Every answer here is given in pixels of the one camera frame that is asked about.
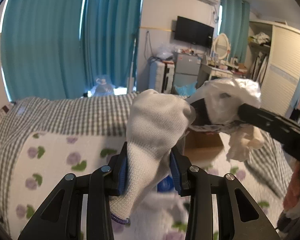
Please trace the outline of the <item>person's right hand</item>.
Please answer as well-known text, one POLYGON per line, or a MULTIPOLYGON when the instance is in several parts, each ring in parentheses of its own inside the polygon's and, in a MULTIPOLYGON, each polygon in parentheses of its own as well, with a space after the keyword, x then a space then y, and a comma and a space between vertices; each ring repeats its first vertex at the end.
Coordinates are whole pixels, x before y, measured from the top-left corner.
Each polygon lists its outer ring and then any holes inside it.
POLYGON ((285 211, 296 206, 300 198, 300 162, 296 161, 294 172, 288 185, 287 193, 283 201, 285 211))

